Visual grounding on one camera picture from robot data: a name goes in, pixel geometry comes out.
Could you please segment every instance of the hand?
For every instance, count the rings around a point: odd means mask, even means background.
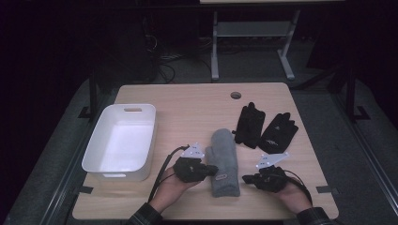
[[[278,193],[270,192],[269,194],[280,199],[294,214],[313,207],[304,192],[290,182],[287,182],[286,187]]]
[[[175,203],[187,190],[200,182],[184,183],[176,177],[173,167],[168,168],[161,177],[161,184],[155,197],[149,203],[156,211],[162,213],[167,207]]]

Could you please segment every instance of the white plastic tag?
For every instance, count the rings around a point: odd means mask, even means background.
[[[181,156],[184,158],[203,158],[205,154],[202,152],[202,147],[198,142],[187,148]]]
[[[289,157],[288,153],[271,154],[271,155],[263,154],[263,155],[261,155],[261,159],[257,163],[257,165],[255,165],[255,167],[257,167],[258,170],[266,168],[266,167],[270,167],[270,166],[274,165],[275,163],[277,163],[287,157]]]

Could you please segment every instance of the dark sleeve cuff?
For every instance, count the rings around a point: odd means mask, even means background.
[[[321,207],[306,209],[297,215],[300,225],[333,225]]]
[[[139,208],[137,212],[130,217],[126,224],[154,225],[158,224],[162,219],[163,217],[158,211],[156,211],[150,204],[144,203],[143,206],[141,206],[141,208]]]

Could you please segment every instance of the white basket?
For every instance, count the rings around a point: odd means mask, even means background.
[[[82,167],[100,180],[145,180],[150,173],[155,133],[153,105],[110,105],[94,128]]]

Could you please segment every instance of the wooden table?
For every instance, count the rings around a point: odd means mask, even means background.
[[[239,92],[240,99],[231,98]],[[318,193],[327,186],[313,147],[299,117],[295,102],[284,83],[208,83],[127,85],[119,90],[115,104],[150,103],[157,109],[158,129],[149,177],[142,182],[99,181],[88,174],[85,187],[73,210],[77,219],[129,218],[147,201],[156,176],[167,155],[179,146],[200,143],[210,146],[213,132],[219,128],[234,130],[243,106],[254,102],[266,113],[265,129],[277,113],[291,113],[298,132],[287,148],[290,157],[277,163],[300,176],[310,190],[314,205],[321,206],[331,218],[338,209],[330,193]],[[211,196],[207,178],[189,189],[181,199],[163,212],[165,219],[289,219],[294,215],[276,199],[254,186],[244,184],[242,175],[258,173],[255,164],[264,152],[237,144],[240,197]],[[174,156],[169,166],[174,164]]]

